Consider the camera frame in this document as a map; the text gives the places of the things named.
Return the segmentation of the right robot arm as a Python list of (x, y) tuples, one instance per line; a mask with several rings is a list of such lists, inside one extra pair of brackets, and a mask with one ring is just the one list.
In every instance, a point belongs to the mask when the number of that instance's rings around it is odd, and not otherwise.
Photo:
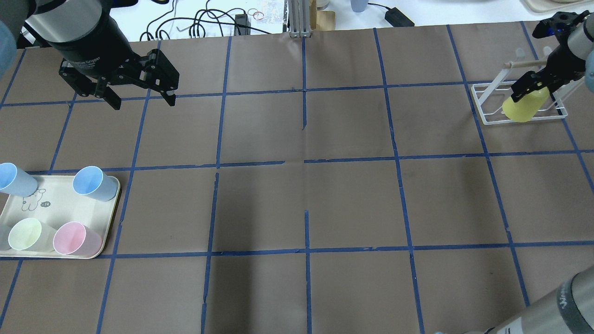
[[(544, 102), (561, 102), (577, 87), (593, 89), (593, 14), (557, 12), (539, 21), (532, 32), (536, 39), (555, 36), (558, 46), (545, 60), (506, 63), (484, 91), (477, 104), (490, 97), (514, 68), (533, 68), (510, 87), (502, 112), (513, 122), (528, 122)], [(593, 332), (593, 268), (573, 275), (524, 311), (486, 334), (591, 334)]]

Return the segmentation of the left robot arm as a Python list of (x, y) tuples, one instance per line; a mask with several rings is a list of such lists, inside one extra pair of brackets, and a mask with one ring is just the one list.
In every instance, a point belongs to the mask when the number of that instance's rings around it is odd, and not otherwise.
[(28, 25), (62, 55), (59, 75), (77, 93), (94, 96), (115, 110), (121, 98), (114, 85), (156, 91), (174, 106), (180, 73), (166, 55), (153, 49), (140, 56), (99, 0), (3, 0), (1, 72), (16, 57), (17, 38)]

